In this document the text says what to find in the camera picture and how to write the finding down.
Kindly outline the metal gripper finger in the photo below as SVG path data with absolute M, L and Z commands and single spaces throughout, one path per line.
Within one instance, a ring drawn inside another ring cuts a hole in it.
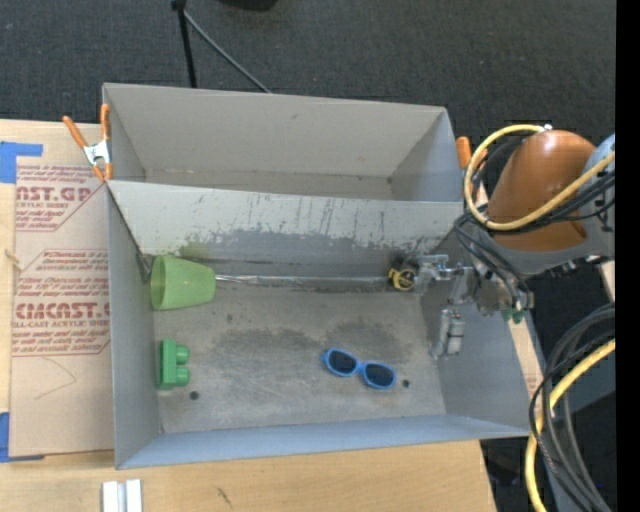
M 458 276 L 458 268 L 450 265 L 448 255 L 425 255 L 417 262 L 416 290 L 422 295 L 439 284 L 452 282 Z
M 430 348 L 434 359 L 446 358 L 461 351 L 466 322 L 462 314 L 452 308 L 443 309 L 440 313 L 437 336 Z

